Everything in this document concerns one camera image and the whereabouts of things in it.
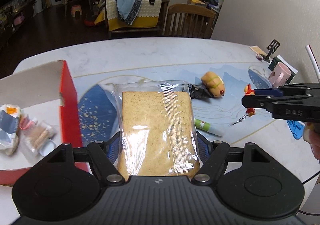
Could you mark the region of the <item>person's right hand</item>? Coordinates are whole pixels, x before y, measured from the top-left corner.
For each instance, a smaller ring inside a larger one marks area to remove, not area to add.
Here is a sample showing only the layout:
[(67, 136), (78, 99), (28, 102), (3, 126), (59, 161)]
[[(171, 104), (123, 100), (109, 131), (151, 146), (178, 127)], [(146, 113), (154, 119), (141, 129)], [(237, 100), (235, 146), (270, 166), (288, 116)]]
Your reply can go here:
[(305, 123), (303, 139), (310, 144), (315, 159), (320, 160), (319, 133), (315, 132), (315, 125), (313, 123)]

